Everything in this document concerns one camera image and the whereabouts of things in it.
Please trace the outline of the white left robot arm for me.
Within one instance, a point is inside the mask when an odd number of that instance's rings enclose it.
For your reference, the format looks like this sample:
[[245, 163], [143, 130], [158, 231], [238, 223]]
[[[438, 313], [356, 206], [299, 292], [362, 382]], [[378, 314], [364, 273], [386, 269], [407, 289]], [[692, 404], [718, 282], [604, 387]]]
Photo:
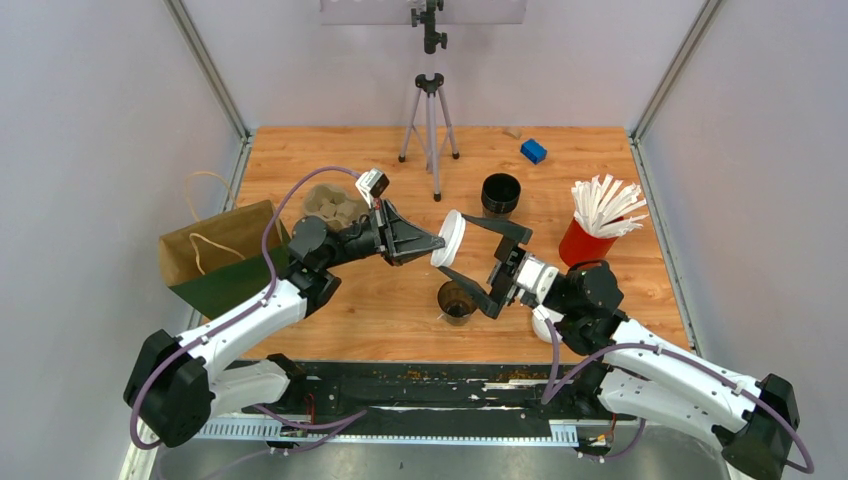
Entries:
[[287, 246], [288, 266], [272, 271], [269, 284], [257, 294], [178, 336], [159, 330], [145, 340], [123, 394], [132, 409], [133, 443], [150, 446], [138, 434], [140, 423], [159, 443], [176, 447], [208, 420], [254, 404], [298, 411], [307, 389], [285, 356], [239, 368], [233, 361], [326, 305], [341, 284], [330, 268], [373, 255], [393, 266], [422, 256], [430, 256], [434, 266], [449, 265], [461, 243], [462, 223], [452, 212], [440, 233], [432, 234], [400, 216], [388, 200], [339, 231], [319, 217], [302, 218]]

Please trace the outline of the white single cup lid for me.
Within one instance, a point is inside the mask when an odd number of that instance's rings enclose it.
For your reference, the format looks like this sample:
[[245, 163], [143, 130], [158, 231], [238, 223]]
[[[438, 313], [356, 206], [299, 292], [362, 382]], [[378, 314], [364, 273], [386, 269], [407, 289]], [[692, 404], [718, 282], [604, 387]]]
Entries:
[[450, 267], [460, 250], [463, 242], [467, 221], [463, 214], [456, 210], [450, 210], [446, 215], [438, 236], [444, 241], [444, 246], [434, 250], [430, 257], [433, 267]]

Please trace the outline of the brown coffee cup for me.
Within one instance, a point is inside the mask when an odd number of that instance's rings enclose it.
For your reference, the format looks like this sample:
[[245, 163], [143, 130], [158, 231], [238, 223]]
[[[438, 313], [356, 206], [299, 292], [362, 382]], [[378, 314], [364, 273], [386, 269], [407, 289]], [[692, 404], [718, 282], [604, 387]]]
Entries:
[[478, 310], [472, 297], [455, 281], [441, 285], [437, 292], [437, 304], [441, 317], [452, 326], [464, 326]]

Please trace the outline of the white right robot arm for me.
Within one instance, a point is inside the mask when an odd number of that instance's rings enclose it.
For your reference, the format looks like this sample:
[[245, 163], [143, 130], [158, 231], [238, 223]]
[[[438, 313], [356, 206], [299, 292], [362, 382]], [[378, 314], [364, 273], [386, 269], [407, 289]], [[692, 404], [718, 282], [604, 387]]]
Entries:
[[[468, 225], [496, 233], [500, 243], [485, 284], [452, 267]], [[804, 445], [792, 384], [777, 374], [756, 378], [716, 365], [628, 316], [609, 264], [593, 259], [568, 269], [545, 262], [526, 246], [530, 229], [498, 218], [447, 214], [442, 247], [431, 262], [467, 293], [486, 316], [512, 303], [531, 309], [537, 335], [566, 347], [580, 362], [552, 371], [543, 393], [550, 402], [564, 388], [584, 417], [603, 410], [662, 424], [719, 451], [751, 479], [778, 479]]]

